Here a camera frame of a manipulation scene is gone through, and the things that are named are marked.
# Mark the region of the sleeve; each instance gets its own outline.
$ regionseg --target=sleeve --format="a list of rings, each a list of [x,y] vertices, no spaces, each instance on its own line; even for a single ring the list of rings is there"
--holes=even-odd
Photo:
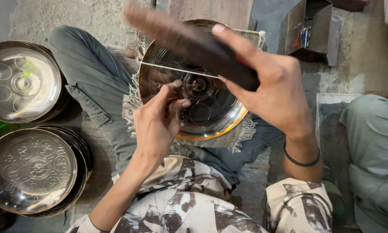
[[[266,191],[269,232],[332,232],[332,204],[322,183],[287,178]]]
[[[98,230],[91,222],[89,215],[84,215],[78,219],[66,233],[108,233]]]

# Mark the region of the gray pants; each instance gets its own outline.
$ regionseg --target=gray pants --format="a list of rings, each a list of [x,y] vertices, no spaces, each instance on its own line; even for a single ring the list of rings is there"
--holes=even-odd
[[[356,98],[339,121],[347,127],[355,219],[364,233],[388,232],[388,99]]]
[[[136,148],[136,139],[130,138],[127,122],[121,118],[122,99],[129,94],[131,73],[100,42],[79,28],[56,27],[49,35],[49,43],[67,79],[67,90],[113,146],[117,172],[124,170]],[[258,123],[257,133],[242,143],[240,153],[232,154],[227,148],[190,146],[190,153],[179,154],[216,168],[230,183],[238,184],[237,175],[244,164],[254,162],[282,135],[256,115],[253,121]],[[179,146],[172,146],[172,153],[178,152]]]

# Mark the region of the string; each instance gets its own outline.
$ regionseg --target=string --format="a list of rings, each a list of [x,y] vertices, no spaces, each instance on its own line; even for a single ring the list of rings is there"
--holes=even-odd
[[[181,69],[177,69],[177,68],[172,68],[172,67],[168,67],[168,66],[155,65],[155,64],[146,63],[146,62],[143,62],[143,61],[141,61],[141,64],[148,65],[148,66],[155,66],[155,67],[164,68],[164,69],[170,69],[170,70],[174,70],[174,71],[181,71],[181,72],[190,73],[190,74],[199,75],[199,76],[219,78],[217,76],[206,75],[206,74],[192,72],[192,71],[185,71],[185,70],[181,70]]]

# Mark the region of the hand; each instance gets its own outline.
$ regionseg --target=hand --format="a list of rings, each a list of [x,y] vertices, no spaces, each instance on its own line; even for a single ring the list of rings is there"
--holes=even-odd
[[[213,34],[242,56],[256,71],[260,87],[250,92],[223,77],[230,92],[251,112],[287,136],[312,133],[312,116],[302,87],[300,65],[291,56],[265,53],[227,27],[216,24]]]
[[[188,99],[176,98],[175,86],[170,83],[164,85],[148,103],[135,110],[137,147],[130,165],[136,165],[147,175],[154,172],[180,131],[180,111],[190,105]]]

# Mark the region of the printed fabric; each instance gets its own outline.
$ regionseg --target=printed fabric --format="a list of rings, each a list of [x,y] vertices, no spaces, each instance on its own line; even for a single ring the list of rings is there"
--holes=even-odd
[[[267,233],[230,201],[230,183],[214,168],[183,156],[167,156],[143,183],[111,233]],[[267,189],[268,230],[331,232],[332,205],[321,183],[293,178]],[[67,233],[102,233],[85,215]]]

